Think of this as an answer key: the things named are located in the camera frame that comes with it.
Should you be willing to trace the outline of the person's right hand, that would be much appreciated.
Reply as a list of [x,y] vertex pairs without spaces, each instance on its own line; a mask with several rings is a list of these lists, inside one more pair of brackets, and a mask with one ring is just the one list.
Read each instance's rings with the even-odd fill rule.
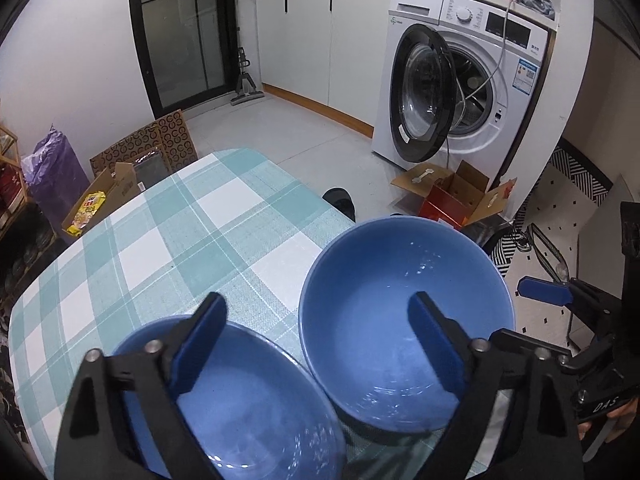
[[605,438],[606,442],[612,442],[631,426],[632,422],[636,418],[638,401],[638,398],[634,398],[627,404],[608,413],[608,418],[613,419],[615,424],[611,432]]

